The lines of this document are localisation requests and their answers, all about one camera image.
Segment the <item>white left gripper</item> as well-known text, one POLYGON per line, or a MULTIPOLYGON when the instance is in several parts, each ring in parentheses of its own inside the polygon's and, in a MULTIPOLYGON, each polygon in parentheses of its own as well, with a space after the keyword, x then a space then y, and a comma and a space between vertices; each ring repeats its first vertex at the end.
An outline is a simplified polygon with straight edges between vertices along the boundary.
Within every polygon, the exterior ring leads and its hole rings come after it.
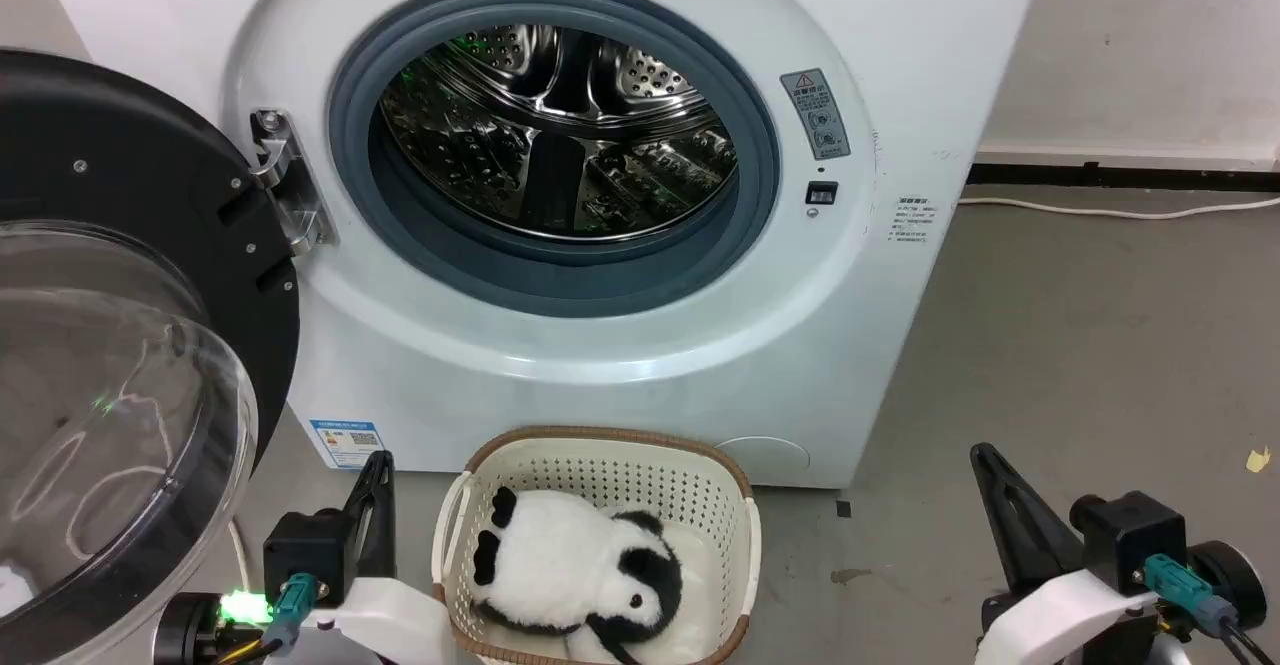
POLYGON ((344 510, 353 519, 355 579, 335 609, 315 609, 296 641, 297 664, 457 664, 443 602, 397 581, 396 463, 367 457, 344 510))

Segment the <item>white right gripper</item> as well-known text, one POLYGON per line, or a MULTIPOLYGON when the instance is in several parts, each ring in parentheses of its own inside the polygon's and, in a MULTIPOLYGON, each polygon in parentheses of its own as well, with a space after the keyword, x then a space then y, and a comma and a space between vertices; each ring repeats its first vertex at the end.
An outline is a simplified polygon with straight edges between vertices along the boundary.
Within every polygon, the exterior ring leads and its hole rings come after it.
POLYGON ((1156 604, 1158 596, 1149 590, 1120 595, 1080 570, 1083 544, 1075 529, 992 442, 970 448, 970 464, 1007 592, 1028 595, 995 619, 978 645, 975 664, 1056 664, 1128 611, 1156 604))

